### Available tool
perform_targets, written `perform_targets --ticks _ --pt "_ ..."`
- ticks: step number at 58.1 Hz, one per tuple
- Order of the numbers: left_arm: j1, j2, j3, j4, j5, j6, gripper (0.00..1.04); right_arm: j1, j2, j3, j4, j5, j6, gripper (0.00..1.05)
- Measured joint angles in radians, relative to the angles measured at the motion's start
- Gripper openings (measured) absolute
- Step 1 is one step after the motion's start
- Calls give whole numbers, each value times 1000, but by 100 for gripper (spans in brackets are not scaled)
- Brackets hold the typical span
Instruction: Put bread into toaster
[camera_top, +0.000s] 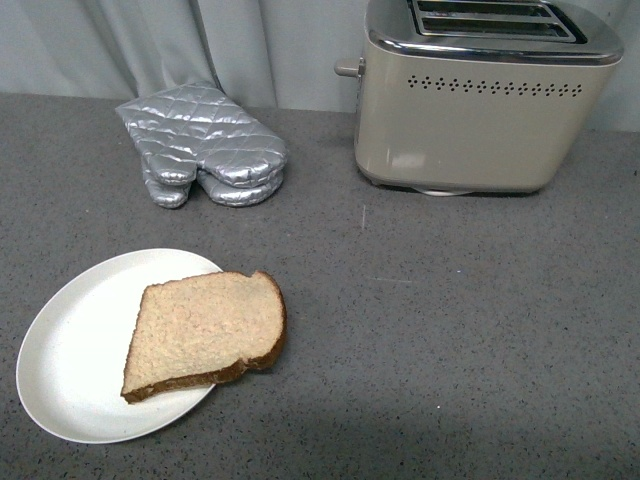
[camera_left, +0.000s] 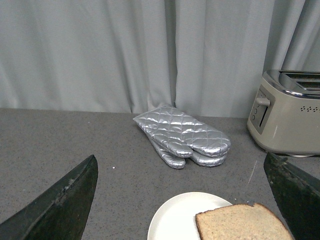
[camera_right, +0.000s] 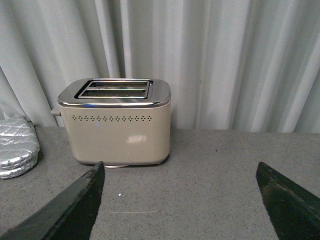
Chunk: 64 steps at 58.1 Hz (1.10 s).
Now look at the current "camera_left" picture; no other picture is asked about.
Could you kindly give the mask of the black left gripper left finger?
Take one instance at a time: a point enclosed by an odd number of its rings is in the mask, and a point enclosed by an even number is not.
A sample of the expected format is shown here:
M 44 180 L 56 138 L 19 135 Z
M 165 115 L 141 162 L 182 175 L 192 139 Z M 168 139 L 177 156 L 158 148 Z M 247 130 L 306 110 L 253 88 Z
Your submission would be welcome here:
M 22 210 L 0 225 L 2 240 L 80 240 L 98 180 L 90 155 Z

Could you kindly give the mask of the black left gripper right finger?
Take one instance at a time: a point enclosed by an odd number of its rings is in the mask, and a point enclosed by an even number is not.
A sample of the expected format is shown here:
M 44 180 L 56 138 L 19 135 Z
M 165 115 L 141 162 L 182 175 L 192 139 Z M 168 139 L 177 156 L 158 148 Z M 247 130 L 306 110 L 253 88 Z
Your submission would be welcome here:
M 320 180 L 288 162 L 267 153 L 263 168 L 274 199 L 296 240 L 320 238 Z

